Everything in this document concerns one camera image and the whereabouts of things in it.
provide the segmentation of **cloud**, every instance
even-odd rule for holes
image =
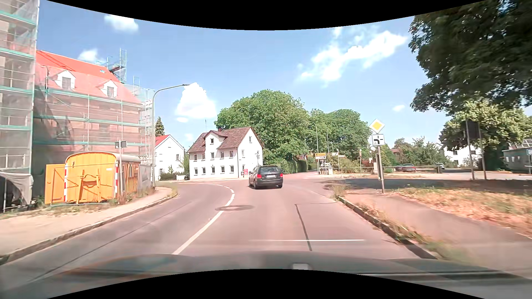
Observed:
[[[342,46],[337,40],[342,30],[337,28],[333,30],[332,41],[311,59],[312,68],[301,73],[301,79],[316,77],[325,83],[338,80],[351,61],[361,61],[363,68],[369,68],[377,61],[393,55],[396,48],[408,39],[387,30],[377,33],[376,27],[350,27],[348,33],[355,36]],[[365,40],[367,42],[361,46],[360,43]]]
[[[215,118],[217,115],[214,101],[207,97],[207,92],[198,83],[185,86],[175,114],[191,119]]]
[[[98,58],[98,49],[93,48],[90,50],[83,50],[78,56],[78,60],[86,61],[90,63],[96,63],[98,61],[103,62],[103,58]]]
[[[138,24],[135,22],[135,19],[132,18],[108,14],[104,17],[104,20],[118,32],[133,33],[138,31]]]
[[[404,105],[397,105],[397,106],[393,107],[393,110],[395,112],[399,112],[399,111],[403,110],[403,108],[404,108]]]
[[[334,27],[332,30],[332,36],[336,39],[342,34],[342,28],[343,27]]]

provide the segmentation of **dark gray car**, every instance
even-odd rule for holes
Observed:
[[[262,166],[257,165],[250,172],[249,185],[257,189],[265,186],[278,186],[282,188],[281,168],[275,165]]]

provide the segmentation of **road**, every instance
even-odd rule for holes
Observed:
[[[328,180],[313,175],[285,176],[283,188],[257,190],[246,180],[180,183],[175,199],[0,266],[0,287],[20,286],[95,262],[154,253],[197,256],[294,250],[416,258],[333,201],[331,191],[324,188]]]

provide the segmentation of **blue sky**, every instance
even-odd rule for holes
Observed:
[[[43,1],[37,48],[85,60],[127,50],[127,83],[165,90],[155,113],[167,134],[186,148],[223,107],[262,89],[299,97],[310,110],[353,109],[370,123],[385,123],[386,142],[426,136],[438,140],[443,112],[409,105],[427,78],[410,52],[402,18],[341,29],[243,31],[133,20]]]

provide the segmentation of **car rear window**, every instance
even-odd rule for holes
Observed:
[[[279,172],[279,168],[277,166],[261,167],[260,172],[261,173],[264,173],[264,172]]]

